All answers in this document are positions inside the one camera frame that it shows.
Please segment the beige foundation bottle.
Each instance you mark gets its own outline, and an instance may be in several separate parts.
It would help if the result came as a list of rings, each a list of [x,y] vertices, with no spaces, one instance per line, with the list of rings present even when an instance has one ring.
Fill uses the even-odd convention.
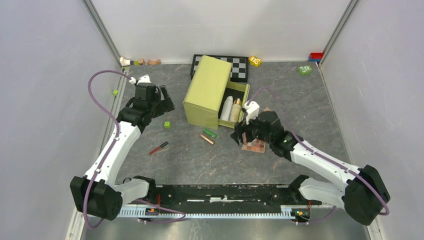
[[[237,123],[239,121],[239,116],[240,116],[240,112],[241,112],[241,105],[242,101],[240,98],[237,98],[232,107],[231,107],[231,112],[229,115],[229,119],[228,121],[231,123]]]

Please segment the white bottle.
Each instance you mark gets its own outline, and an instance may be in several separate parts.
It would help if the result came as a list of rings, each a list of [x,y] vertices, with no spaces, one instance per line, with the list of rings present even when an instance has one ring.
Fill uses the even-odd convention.
[[[223,103],[221,114],[219,117],[220,120],[226,121],[226,122],[229,121],[231,111],[232,111],[232,106],[233,106],[233,97],[228,96]]]

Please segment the green tube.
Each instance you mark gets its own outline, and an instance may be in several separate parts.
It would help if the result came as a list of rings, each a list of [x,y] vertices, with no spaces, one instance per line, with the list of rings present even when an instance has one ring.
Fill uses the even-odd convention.
[[[212,132],[212,131],[211,131],[211,130],[209,130],[209,129],[204,128],[202,132],[203,132],[204,134],[208,135],[208,136],[209,136],[209,137],[211,137],[211,138],[216,138],[216,137],[217,137],[217,134],[216,134],[216,133],[214,133],[214,132]]]

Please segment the green makeup organizer box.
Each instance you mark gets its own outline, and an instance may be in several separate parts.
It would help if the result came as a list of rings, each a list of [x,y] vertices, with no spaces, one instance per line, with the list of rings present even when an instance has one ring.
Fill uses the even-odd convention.
[[[219,126],[234,128],[235,123],[222,120],[221,113],[228,97],[240,99],[243,105],[250,85],[231,81],[232,63],[202,55],[182,102],[187,122],[217,130]]]

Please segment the red black pencil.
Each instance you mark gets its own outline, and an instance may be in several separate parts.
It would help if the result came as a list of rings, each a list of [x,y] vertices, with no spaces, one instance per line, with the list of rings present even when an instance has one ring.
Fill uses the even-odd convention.
[[[154,153],[156,153],[157,151],[161,150],[162,148],[164,148],[165,146],[167,146],[169,144],[168,141],[162,143],[161,145],[159,145],[158,147],[156,147],[155,149],[151,150],[148,154],[152,155]]]

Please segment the copper lipstick tube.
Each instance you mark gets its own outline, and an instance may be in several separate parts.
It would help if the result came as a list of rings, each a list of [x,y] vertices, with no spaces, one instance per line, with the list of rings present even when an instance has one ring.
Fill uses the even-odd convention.
[[[209,138],[207,135],[201,133],[199,136],[202,140],[206,141],[208,144],[212,146],[215,144],[215,142],[211,138]]]

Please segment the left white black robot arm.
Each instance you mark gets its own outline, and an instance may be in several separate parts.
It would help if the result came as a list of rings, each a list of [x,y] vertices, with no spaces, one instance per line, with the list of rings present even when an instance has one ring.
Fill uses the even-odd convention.
[[[79,212],[112,221],[123,206],[137,199],[145,204],[156,200],[157,190],[150,186],[153,179],[138,176],[116,184],[116,178],[129,150],[152,119],[174,109],[165,85],[136,85],[134,97],[119,111],[117,124],[97,160],[83,177],[75,176],[70,182]]]

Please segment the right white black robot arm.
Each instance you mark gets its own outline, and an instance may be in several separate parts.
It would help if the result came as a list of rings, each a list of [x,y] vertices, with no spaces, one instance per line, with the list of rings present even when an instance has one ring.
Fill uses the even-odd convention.
[[[356,222],[369,226],[377,216],[389,214],[391,197],[376,168],[343,162],[311,146],[300,136],[284,129],[274,111],[265,111],[234,126],[230,135],[237,144],[261,140],[278,157],[302,165],[327,182],[300,175],[291,184],[289,199],[295,204],[315,200],[345,210]]]

